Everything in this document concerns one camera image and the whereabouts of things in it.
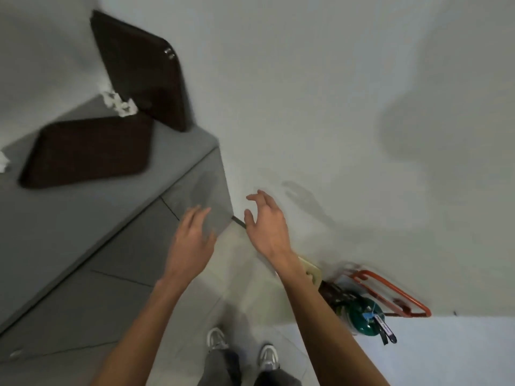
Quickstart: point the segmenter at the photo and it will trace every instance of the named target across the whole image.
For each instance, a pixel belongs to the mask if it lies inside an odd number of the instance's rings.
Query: forearm
[[[144,386],[184,288],[160,280],[138,318],[105,360],[92,386]]]
[[[300,263],[278,271],[321,386],[388,385],[354,337],[306,278]]]

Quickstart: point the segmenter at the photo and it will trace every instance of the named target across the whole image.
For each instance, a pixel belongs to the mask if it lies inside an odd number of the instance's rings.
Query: person's left hand
[[[202,210],[200,206],[186,210],[168,250],[164,280],[185,289],[208,264],[216,243],[213,232],[209,238],[203,238],[202,224],[209,211],[211,208]]]

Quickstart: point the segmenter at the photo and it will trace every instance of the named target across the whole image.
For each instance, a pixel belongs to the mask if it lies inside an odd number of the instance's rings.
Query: gray counter
[[[110,115],[96,98],[61,120]],[[0,332],[218,146],[197,127],[154,127],[144,173],[44,190],[16,182],[36,134],[3,150],[11,166],[0,175]]]

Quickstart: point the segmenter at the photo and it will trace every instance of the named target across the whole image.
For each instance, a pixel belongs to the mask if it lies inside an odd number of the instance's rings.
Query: shoe
[[[226,342],[225,335],[219,328],[213,328],[208,332],[208,348],[212,350],[226,350],[229,345]]]
[[[279,369],[279,355],[272,344],[266,344],[261,348],[257,365],[261,371],[274,371]]]

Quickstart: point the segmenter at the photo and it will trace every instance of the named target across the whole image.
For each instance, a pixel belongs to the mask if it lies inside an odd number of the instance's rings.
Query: hand
[[[254,248],[265,256],[280,274],[288,269],[302,268],[298,256],[290,245],[288,226],[281,209],[272,196],[258,190],[247,196],[257,204],[257,221],[250,210],[245,210],[247,234]]]
[[[186,210],[168,250],[164,280],[169,280],[183,289],[208,265],[216,243],[215,233],[204,240],[202,224],[210,208],[200,206]]]

